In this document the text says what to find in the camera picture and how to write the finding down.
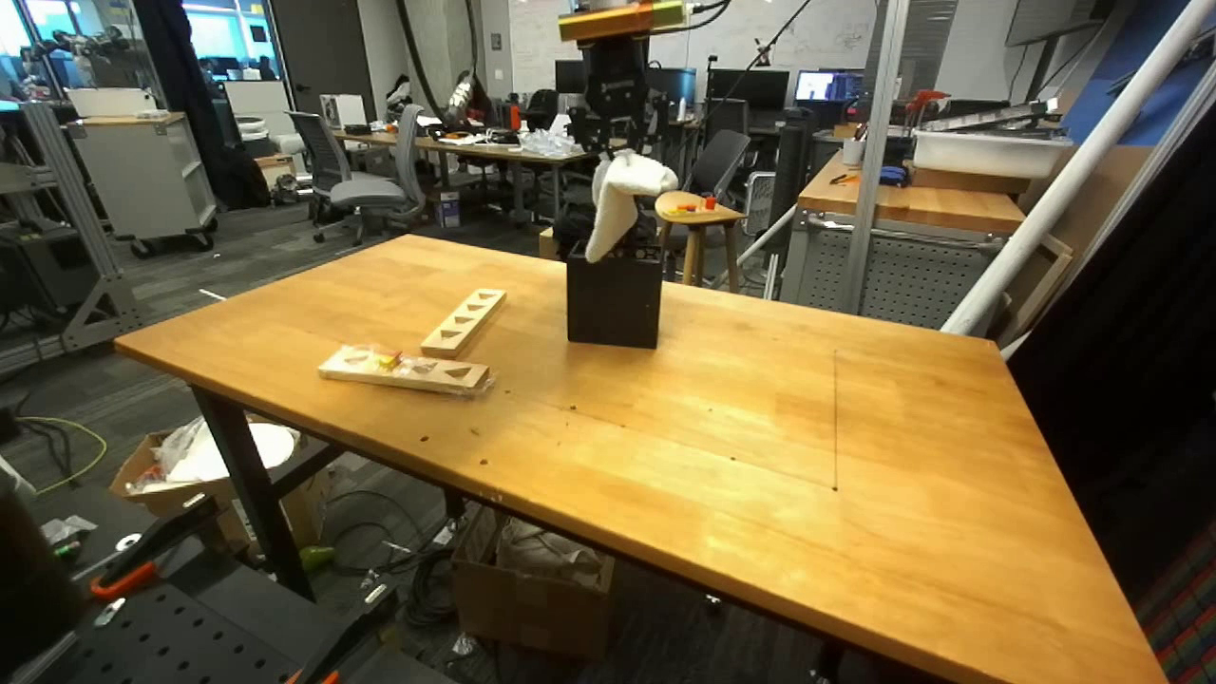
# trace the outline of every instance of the cable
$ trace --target cable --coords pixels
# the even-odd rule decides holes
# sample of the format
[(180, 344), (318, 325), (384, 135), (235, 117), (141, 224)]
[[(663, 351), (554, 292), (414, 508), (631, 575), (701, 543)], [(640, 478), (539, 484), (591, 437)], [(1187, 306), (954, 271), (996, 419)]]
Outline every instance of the cable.
[(417, 38), (414, 38), (414, 24), (409, 24), (407, 0), (397, 0), (397, 15), (398, 15), (398, 24), (403, 24), (407, 48), (409, 48), (409, 60), (414, 60), (422, 95), (425, 95), (431, 110), (440, 112), (440, 107), (436, 107), (436, 97), (433, 97), (433, 91), (431, 91), (431, 79), (425, 79), (425, 63), (422, 63), (422, 54), (417, 54)]
[(701, 24), (679, 24), (679, 25), (664, 25), (664, 31), (649, 31), (649, 34), (689, 34), (689, 31), (703, 31), (711, 24), (718, 24), (729, 11), (729, 0), (722, 0), (718, 6), (711, 6), (716, 15), (701, 20)]
[(484, 34), (479, 34), (479, 20), (470, 11), (470, 0), (465, 0), (465, 15), (466, 15), (466, 43), (470, 43), (470, 67), (484, 71)]
[(61, 428), (75, 428), (75, 433), (83, 433), (83, 437), (90, 437), (90, 442), (98, 443), (98, 451), (95, 451), (79, 471), (74, 471), (74, 473), (61, 478), (61, 484), (48, 484), (48, 485), (42, 485), (42, 490), (33, 490), (33, 499), (46, 499), (46, 494), (53, 494), (53, 490), (65, 490), (65, 485), (79, 484), (79, 478), (83, 478), (88, 471), (95, 471), (95, 466), (108, 458), (108, 451), (110, 451), (110, 442), (108, 442), (102, 433), (95, 433), (90, 425), (83, 425), (83, 421), (48, 419), (48, 413), (31, 413), (27, 421), (48, 421), (48, 425), (61, 425)]
[(17, 425), (31, 428), (46, 443), (48, 458), (61, 466), (61, 478), (74, 478), (74, 442), (61, 425), (31, 419), (18, 419)]

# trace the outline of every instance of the monitor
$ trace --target monitor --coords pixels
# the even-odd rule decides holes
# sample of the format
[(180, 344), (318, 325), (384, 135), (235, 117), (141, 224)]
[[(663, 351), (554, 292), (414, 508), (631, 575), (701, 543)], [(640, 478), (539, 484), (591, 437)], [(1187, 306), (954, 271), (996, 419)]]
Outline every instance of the monitor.
[(851, 67), (803, 67), (794, 79), (794, 107), (815, 107), (815, 102), (864, 102), (865, 83), (864, 71)]
[(684, 67), (648, 67), (648, 86), (663, 91), (670, 102), (679, 102)]
[(580, 60), (554, 60), (554, 91), (580, 91), (587, 83)]
[(855, 67), (803, 67), (792, 102), (820, 124), (844, 123), (849, 107), (865, 97), (865, 79)]
[(711, 97), (749, 97), (749, 110), (787, 110), (792, 71), (716, 67)]

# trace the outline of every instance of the white panel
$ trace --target white panel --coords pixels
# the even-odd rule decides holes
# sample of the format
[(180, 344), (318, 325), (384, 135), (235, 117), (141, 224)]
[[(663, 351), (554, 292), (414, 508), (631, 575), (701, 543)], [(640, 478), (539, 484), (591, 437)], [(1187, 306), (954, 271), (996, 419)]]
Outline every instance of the white panel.
[(1007, 48), (1020, 0), (958, 0), (945, 38), (938, 91), (954, 97), (1007, 97), (1021, 48)]

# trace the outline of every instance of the table leg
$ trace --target table leg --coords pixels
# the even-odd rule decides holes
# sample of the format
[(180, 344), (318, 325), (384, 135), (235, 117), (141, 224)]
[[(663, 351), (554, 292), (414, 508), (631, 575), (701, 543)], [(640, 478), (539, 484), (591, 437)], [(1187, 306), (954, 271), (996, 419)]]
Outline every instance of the table leg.
[(703, 226), (689, 224), (689, 244), (684, 244), (684, 280), (701, 285), (701, 264), (703, 264)]
[(440, 155), (440, 191), (450, 191), (452, 181), (452, 173), (450, 173), (450, 152), (436, 152)]
[(512, 224), (530, 224), (530, 211), (523, 211), (523, 164), (508, 164), (508, 220)]
[(233, 490), (262, 543), (262, 554), (270, 568), (276, 575), (276, 585), (312, 595), (308, 575), (299, 565), (298, 539), (290, 524), (281, 519), (270, 471), (262, 466), (252, 421), (243, 410), (207, 389), (195, 389), (198, 410), (209, 421), (218, 448), (227, 463)]
[(792, 244), (787, 244), (787, 278), (784, 278), (784, 301), (810, 302), (810, 238), (815, 224), (810, 216), (794, 216)]
[(550, 171), (554, 173), (554, 211), (547, 224), (560, 224), (560, 211), (564, 211), (564, 167)]
[(729, 280), (729, 292), (743, 292), (743, 290), (736, 290), (736, 238), (735, 238), (736, 226), (743, 226), (743, 224), (722, 224), (722, 231), (727, 231), (727, 280)]

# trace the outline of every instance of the floor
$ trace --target floor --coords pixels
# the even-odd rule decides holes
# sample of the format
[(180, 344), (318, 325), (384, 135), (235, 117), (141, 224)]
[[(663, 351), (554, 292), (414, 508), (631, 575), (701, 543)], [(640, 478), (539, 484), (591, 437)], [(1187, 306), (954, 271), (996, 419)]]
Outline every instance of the floor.
[[(414, 231), (498, 252), (535, 252), (535, 224), (520, 226), (496, 210), (465, 210), (459, 226), (422, 224)], [(312, 238), (303, 206), (227, 211), (213, 252), (192, 244), (165, 245), (151, 259), (132, 259), (116, 245), (143, 324), (207, 306), (221, 296), (241, 296), (268, 280), (312, 271), (351, 254), (355, 244), (331, 235)], [(48, 443), (33, 433), (0, 443), (0, 457), (46, 490), (31, 500), (38, 519), (88, 518), (98, 529), (88, 537), (79, 562), (98, 557), (117, 537), (147, 524), (147, 513), (116, 499), (108, 485), (117, 463), (141, 437), (176, 428), (198, 413), (192, 391), (138, 359), (88, 351), (0, 376), (0, 400), (23, 404), (27, 419), (46, 419), (74, 437), (75, 484), (61, 478)], [(318, 603), (351, 611), (368, 579), (397, 585), (407, 601), (393, 638), (397, 649), (425, 661), (466, 684), (496, 680), (722, 680), (722, 684), (784, 684), (815, 680), (810, 667), (820, 643), (784, 619), (745, 603), (711, 609), (703, 590), (670, 575), (620, 562), (613, 585), (613, 638), (596, 661), (564, 661), (479, 643), (470, 652), (452, 652), (459, 633), (452, 615), (450, 565), (436, 565), (414, 591), (417, 552), (444, 519), (440, 490), (398, 471), (384, 471), (359, 457), (341, 457), (325, 473), (318, 546), (333, 546), (326, 568), (317, 575)], [(922, 680), (891, 661), (849, 652), (839, 680)]]

